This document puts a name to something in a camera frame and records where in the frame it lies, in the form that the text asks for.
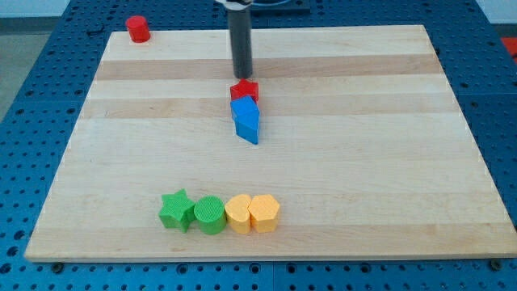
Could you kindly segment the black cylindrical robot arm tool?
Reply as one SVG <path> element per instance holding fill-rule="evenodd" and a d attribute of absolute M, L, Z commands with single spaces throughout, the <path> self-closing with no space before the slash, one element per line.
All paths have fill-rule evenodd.
<path fill-rule="evenodd" d="M 253 74 L 251 47 L 251 0 L 216 0 L 227 11 L 233 74 L 247 79 Z"/>

